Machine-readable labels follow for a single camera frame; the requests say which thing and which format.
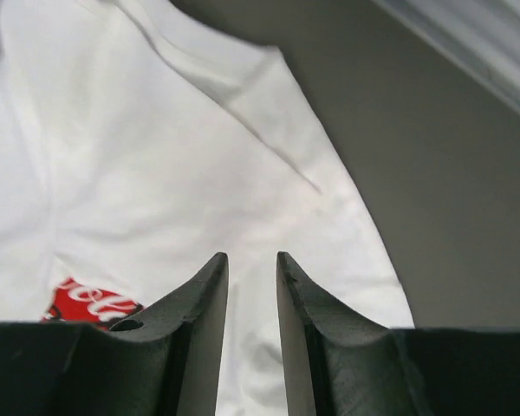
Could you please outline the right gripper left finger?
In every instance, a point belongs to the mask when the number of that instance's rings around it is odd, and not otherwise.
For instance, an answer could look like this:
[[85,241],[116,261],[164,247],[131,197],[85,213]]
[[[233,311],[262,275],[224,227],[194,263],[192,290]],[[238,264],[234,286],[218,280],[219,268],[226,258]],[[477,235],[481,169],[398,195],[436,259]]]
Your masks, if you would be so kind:
[[228,258],[109,330],[0,322],[0,415],[212,415]]

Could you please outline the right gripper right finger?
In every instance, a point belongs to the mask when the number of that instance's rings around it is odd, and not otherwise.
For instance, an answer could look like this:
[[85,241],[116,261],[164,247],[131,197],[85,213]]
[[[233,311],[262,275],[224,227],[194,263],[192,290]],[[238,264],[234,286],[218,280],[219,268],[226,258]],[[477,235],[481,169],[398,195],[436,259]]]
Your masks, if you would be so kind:
[[520,415],[520,331],[385,328],[276,260],[291,415]]

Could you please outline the white t-shirt red print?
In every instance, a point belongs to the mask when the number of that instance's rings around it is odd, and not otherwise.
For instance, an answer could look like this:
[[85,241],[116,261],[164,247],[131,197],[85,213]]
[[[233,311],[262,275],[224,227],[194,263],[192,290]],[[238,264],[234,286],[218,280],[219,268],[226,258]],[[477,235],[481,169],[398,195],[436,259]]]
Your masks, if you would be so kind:
[[229,258],[216,412],[287,412],[276,255],[413,317],[282,53],[168,1],[0,1],[0,321],[107,322]]

